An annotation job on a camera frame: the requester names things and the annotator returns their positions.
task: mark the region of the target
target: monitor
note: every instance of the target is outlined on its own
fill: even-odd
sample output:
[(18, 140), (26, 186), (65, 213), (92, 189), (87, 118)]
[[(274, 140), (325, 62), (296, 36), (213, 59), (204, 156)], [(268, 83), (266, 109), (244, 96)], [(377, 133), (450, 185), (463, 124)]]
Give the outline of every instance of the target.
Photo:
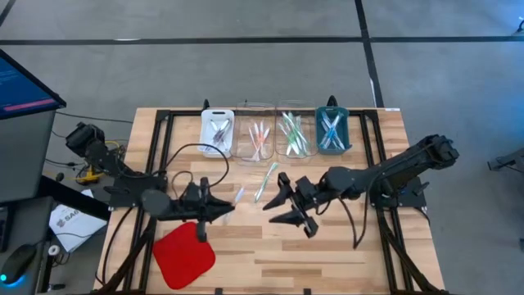
[(54, 93), (0, 50), (0, 120), (65, 107)]

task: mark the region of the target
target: teal bin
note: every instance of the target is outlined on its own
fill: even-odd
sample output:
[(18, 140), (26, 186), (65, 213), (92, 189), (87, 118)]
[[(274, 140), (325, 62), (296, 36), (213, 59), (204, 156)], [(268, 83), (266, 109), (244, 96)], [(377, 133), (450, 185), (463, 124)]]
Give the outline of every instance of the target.
[[(322, 127), (322, 112), (325, 111), (327, 114), (327, 117), (329, 117), (330, 121), (333, 121), (335, 117), (337, 117), (337, 114), (339, 112), (342, 113), (342, 118), (340, 122), (337, 125), (337, 134), (338, 137), (341, 139), (342, 143), (344, 143), (345, 149), (336, 149), (332, 144), (329, 145), (328, 148), (322, 148), (320, 147), (320, 142), (322, 142), (322, 138), (326, 134), (326, 131)], [(317, 147), (318, 152), (323, 155), (341, 155), (344, 152), (346, 152), (348, 149), (350, 149), (350, 128), (347, 124), (347, 118), (350, 116), (350, 113), (345, 109), (344, 107), (319, 107), (315, 113), (314, 118), (316, 122), (316, 129), (317, 129)]]

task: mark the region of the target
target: clear plastic container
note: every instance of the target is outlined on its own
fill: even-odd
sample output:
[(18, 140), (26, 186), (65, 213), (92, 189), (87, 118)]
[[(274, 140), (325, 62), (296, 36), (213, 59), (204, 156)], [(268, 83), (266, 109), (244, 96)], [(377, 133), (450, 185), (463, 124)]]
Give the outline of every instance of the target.
[(303, 162), (318, 153), (315, 122), (312, 102), (287, 100), (278, 103), (275, 151), (280, 161)]
[(274, 105), (258, 102), (237, 104), (231, 147), (233, 157), (252, 164), (267, 163), (274, 152), (274, 127)]

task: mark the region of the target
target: mouse pad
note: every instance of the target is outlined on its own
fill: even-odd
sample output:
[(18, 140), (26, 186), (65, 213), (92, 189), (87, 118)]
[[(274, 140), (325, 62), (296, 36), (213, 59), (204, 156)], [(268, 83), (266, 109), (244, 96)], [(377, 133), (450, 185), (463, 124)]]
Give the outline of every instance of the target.
[(197, 224), (187, 222), (153, 245), (156, 263), (172, 289), (188, 286), (215, 264), (211, 245), (198, 242), (196, 231)]

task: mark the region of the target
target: wooden tabletop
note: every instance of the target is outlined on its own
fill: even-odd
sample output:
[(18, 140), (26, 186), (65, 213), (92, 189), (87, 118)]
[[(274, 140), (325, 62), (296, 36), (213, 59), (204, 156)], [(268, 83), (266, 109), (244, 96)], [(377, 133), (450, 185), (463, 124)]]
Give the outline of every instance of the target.
[[(143, 171), (146, 166), (149, 144), (151, 142), (155, 108), (139, 108), (135, 116), (125, 163), (134, 170)], [(382, 137), (386, 155), (392, 157), (408, 146), (402, 115), (397, 110), (378, 109)], [(280, 163), (272, 174), (260, 202), (254, 204), (253, 195), (259, 188), (269, 166), (245, 166), (230, 158), (230, 171), (225, 180), (212, 188), (218, 198), (232, 201), (240, 187), (246, 189), (242, 201), (237, 204), (227, 225), (218, 219), (207, 227), (209, 242), (216, 254), (216, 263), (183, 290), (171, 290), (165, 283), (154, 257), (151, 261), (147, 293), (213, 293), (215, 288), (223, 288), (224, 293), (303, 293), (311, 288), (317, 293), (388, 293), (386, 270), (382, 246), (374, 209), (369, 208), (368, 228), (363, 242), (352, 248), (352, 234), (348, 217), (339, 202), (334, 202), (322, 216), (315, 216), (319, 225), (315, 237), (307, 239), (303, 230), (292, 225), (270, 224), (268, 220), (285, 211), (288, 205), (270, 211), (262, 211), (266, 202), (278, 192), (277, 174), (285, 171), (292, 183), (307, 175), (312, 182), (320, 179), (329, 166), (347, 166), (353, 169), (368, 167), (364, 150), (362, 130), (358, 117), (349, 118), (350, 141), (353, 147), (341, 156), (317, 155), (307, 165), (283, 163), (278, 155), (273, 161)], [(201, 118), (199, 116), (176, 117), (174, 132), (170, 143), (170, 155), (186, 143), (198, 143), (200, 139)], [(379, 162), (373, 127), (368, 122), (373, 156)], [(156, 157), (156, 167), (160, 158), (165, 126), (160, 131), (160, 142)], [(168, 167), (169, 179), (180, 170), (190, 170), (199, 179), (208, 176), (210, 182), (216, 181), (224, 172), (222, 159), (208, 159), (196, 148), (183, 150)], [(176, 179), (176, 189), (181, 192), (188, 177), (180, 175)], [(355, 218), (357, 233), (362, 230), (364, 198), (346, 201)], [(116, 210), (111, 215), (106, 242), (102, 253), (106, 252), (116, 224), (126, 211)], [(405, 245), (408, 254), (431, 283), (443, 288), (440, 268), (436, 259), (431, 231), (427, 220), (414, 209), (399, 209)], [(133, 210), (123, 223), (116, 236), (109, 255), (107, 273), (109, 277), (118, 269), (128, 255), (136, 210)], [(164, 237), (177, 228), (181, 222), (164, 221), (156, 226), (155, 240)], [(132, 288), (138, 287), (142, 269), (142, 254), (137, 259)], [(399, 288), (403, 288), (400, 263), (393, 254), (396, 278)], [(102, 259), (98, 274), (102, 273)], [(95, 282), (94, 288), (100, 288)]]

